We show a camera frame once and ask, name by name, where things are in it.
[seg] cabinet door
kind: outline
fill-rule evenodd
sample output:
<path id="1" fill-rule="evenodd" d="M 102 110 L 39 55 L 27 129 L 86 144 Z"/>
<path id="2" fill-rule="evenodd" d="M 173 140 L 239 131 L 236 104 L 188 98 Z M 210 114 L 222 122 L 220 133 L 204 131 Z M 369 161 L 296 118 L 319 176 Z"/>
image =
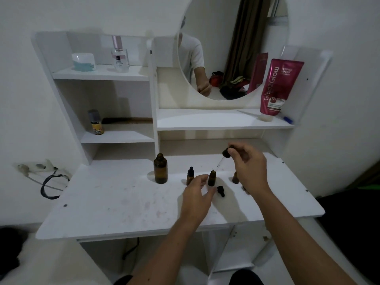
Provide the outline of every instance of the cabinet door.
<path id="1" fill-rule="evenodd" d="M 263 221 L 235 225 L 214 272 L 253 267 L 252 261 L 270 239 Z"/>

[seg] white vanity table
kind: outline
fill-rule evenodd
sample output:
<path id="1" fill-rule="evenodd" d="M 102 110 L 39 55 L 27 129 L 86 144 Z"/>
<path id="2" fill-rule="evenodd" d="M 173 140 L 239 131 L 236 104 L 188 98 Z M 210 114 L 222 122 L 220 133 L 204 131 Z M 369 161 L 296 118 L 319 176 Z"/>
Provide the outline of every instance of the white vanity table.
<path id="1" fill-rule="evenodd" d="M 164 141 L 160 140 L 160 131 L 265 130 L 262 138 L 245 141 L 264 152 L 272 191 L 296 218 L 324 214 L 280 158 L 296 125 L 279 116 L 269 123 L 258 120 L 259 107 L 254 100 L 261 94 L 259 89 L 256 96 L 253 92 L 244 100 L 229 101 L 225 108 L 230 109 L 210 109 L 209 104 L 219 103 L 221 107 L 222 101 L 218 100 L 206 100 L 208 109 L 168 109 L 159 105 L 163 94 L 177 90 L 181 96 L 183 91 L 192 90 L 184 79 L 177 78 L 174 37 L 123 37 L 131 63 L 128 73 L 112 71 L 110 36 L 37 32 L 32 43 L 83 160 L 38 230 L 38 239 L 72 238 L 86 242 L 166 234 L 179 216 L 189 167 L 194 168 L 196 175 L 216 170 L 229 140 Z M 98 70 L 72 70 L 73 52 L 93 53 L 100 64 Z M 305 62 L 283 109 L 297 124 L 331 53 L 287 46 L 282 56 Z M 128 96 L 129 105 L 135 110 L 129 117 L 151 117 L 152 123 L 108 125 L 103 135 L 91 134 L 87 110 L 99 108 L 102 117 L 108 117 L 107 106 L 112 103 L 109 99 L 115 94 Z M 169 178 L 163 185 L 156 184 L 153 175 L 153 160 L 159 152 L 168 160 Z M 204 232 L 210 275 L 253 266 L 252 260 L 270 240 L 253 198 L 241 184 L 231 182 L 235 172 L 232 159 L 225 160 L 216 171 L 217 185 L 223 185 L 226 197 L 214 196 L 198 229 Z"/>

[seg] gray bottle cap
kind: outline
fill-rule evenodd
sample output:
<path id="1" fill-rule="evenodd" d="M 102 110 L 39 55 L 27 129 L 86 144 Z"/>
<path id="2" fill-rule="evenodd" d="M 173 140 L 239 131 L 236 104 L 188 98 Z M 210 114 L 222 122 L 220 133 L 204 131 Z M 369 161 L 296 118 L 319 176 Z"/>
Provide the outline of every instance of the gray bottle cap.
<path id="1" fill-rule="evenodd" d="M 121 43 L 121 37 L 112 35 L 112 41 L 114 42 L 114 48 L 115 49 L 122 49 L 123 44 Z"/>
<path id="2" fill-rule="evenodd" d="M 90 118 L 90 122 L 97 123 L 102 119 L 100 118 L 99 111 L 96 109 L 88 110 L 88 117 Z"/>

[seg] electrical outlet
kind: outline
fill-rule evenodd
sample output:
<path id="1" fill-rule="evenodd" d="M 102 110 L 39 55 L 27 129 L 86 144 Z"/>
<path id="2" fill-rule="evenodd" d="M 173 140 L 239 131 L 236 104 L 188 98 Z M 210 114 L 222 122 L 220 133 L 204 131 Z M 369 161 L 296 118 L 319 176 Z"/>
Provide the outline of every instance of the electrical outlet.
<path id="1" fill-rule="evenodd" d="M 36 161 L 36 162 L 22 162 L 14 164 L 18 171 L 22 172 L 19 168 L 19 165 L 26 165 L 29 168 L 29 172 L 54 172 L 54 166 L 50 160 L 46 159 L 45 161 Z"/>

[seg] white t-shirt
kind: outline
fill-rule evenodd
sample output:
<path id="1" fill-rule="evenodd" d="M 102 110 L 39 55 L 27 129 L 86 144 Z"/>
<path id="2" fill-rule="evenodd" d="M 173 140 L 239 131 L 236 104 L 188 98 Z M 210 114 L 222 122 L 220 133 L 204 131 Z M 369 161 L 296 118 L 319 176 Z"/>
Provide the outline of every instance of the white t-shirt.
<path id="1" fill-rule="evenodd" d="M 178 48 L 179 64 L 189 82 L 193 70 L 204 67 L 203 49 L 201 42 L 194 37 L 182 33 L 182 42 Z"/>

